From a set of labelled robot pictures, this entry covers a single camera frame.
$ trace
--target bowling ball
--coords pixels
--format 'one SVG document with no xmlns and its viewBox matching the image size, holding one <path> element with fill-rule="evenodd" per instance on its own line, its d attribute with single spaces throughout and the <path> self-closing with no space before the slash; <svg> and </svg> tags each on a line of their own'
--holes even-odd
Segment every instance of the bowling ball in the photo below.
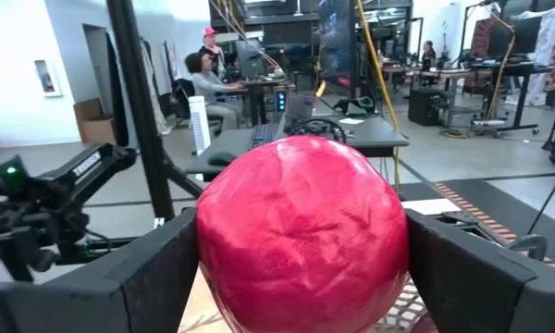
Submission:
<svg viewBox="0 0 555 333">
<path fill-rule="evenodd" d="M 196 205 L 201 268 L 235 332 L 365 332 L 401 292 L 401 202 L 343 143 L 293 136 L 260 146 Z"/>
</svg>

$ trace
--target gray floor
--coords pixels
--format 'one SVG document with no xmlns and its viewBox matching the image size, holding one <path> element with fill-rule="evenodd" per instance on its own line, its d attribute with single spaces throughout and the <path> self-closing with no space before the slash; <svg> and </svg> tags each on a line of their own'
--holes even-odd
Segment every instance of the gray floor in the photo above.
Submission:
<svg viewBox="0 0 555 333">
<path fill-rule="evenodd" d="M 407 135 L 411 144 L 401 150 L 401 159 L 411 168 L 430 181 L 450 179 L 484 179 L 490 177 L 522 176 L 555 173 L 555 166 L 548 160 L 549 154 L 540 149 L 547 139 L 554 112 L 547 108 L 527 107 L 523 123 L 538 123 L 540 134 L 534 136 L 531 130 L 508 132 L 500 139 L 476 137 L 459 140 L 442 137 L 436 128 L 416 125 L 407 119 L 407 102 L 401 97 L 403 92 L 393 95 L 401 132 Z M 332 102 L 334 97 L 327 98 Z M 480 105 L 478 96 L 459 96 L 459 105 Z M 503 106 L 510 110 L 513 105 Z M 193 137 L 188 129 L 177 129 L 165 137 L 165 147 L 178 166 L 185 166 L 192 159 Z M 32 175 L 59 167 L 83 149 L 82 144 L 61 144 L 53 146 L 4 149 L 0 154 L 20 154 Z M 381 169 L 380 159 L 371 161 Z M 392 179 L 392 161 L 386 161 L 388 177 Z M 419 182 L 419 179 L 401 169 L 401 182 Z M 526 204 L 538 208 L 549 194 L 555 177 L 497 180 L 490 183 L 506 191 Z M 174 199 L 189 199 L 189 195 L 171 184 Z M 111 237 L 140 236 L 152 229 L 154 216 L 148 204 L 149 193 L 143 176 L 142 163 L 114 177 L 97 192 L 89 204 L 93 207 L 85 211 L 91 216 L 90 228 Z M 177 212 L 181 207 L 192 205 L 193 201 L 175 203 Z M 547 214 L 555 219 L 555 198 L 550 203 Z M 47 273 L 37 274 L 38 281 L 46 281 L 73 269 L 73 266 L 56 267 Z M 0 266 L 0 280 L 9 279 Z"/>
</svg>

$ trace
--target floor mat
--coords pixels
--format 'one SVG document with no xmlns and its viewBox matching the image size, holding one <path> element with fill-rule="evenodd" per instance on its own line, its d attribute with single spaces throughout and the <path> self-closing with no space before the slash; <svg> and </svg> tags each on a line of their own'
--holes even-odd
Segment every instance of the floor mat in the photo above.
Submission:
<svg viewBox="0 0 555 333">
<path fill-rule="evenodd" d="M 479 179 L 451 180 L 436 184 L 438 190 L 462 209 L 493 229 L 507 242 L 524 236 L 538 211 L 510 194 Z M 535 233 L 549 242 L 546 263 L 555 266 L 555 220 L 542 216 Z"/>
</svg>

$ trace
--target hazard stripe tape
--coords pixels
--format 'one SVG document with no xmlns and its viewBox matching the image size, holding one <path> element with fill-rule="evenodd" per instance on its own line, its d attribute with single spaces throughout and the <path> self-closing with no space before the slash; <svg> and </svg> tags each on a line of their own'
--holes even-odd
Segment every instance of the hazard stripe tape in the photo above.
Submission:
<svg viewBox="0 0 555 333">
<path fill-rule="evenodd" d="M 450 187 L 448 187 L 444 183 L 435 183 L 434 186 L 445 198 L 452 201 L 462 210 L 469 212 L 469 214 L 471 214 L 474 218 L 479 220 L 479 222 L 483 223 L 491 231 L 495 232 L 501 239 L 506 241 L 506 243 L 510 243 L 516 240 L 517 236 L 513 232 L 511 232 L 509 229 L 502 226 L 500 222 L 494 220 L 490 215 L 481 211 L 472 203 L 469 203 L 466 199 L 461 197 L 459 193 L 453 191 Z M 543 262 L 551 267 L 555 267 L 555 262 L 550 260 L 547 257 L 545 257 Z"/>
</svg>

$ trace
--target doorway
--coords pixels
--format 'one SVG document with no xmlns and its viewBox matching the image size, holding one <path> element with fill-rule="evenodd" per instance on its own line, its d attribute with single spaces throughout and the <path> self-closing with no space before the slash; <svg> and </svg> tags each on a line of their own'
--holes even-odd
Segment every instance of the doorway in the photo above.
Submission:
<svg viewBox="0 0 555 333">
<path fill-rule="evenodd" d="M 91 55 L 92 69 L 99 89 L 103 114 L 113 115 L 113 93 L 109 70 L 109 51 L 105 28 L 83 24 L 84 36 Z"/>
</svg>

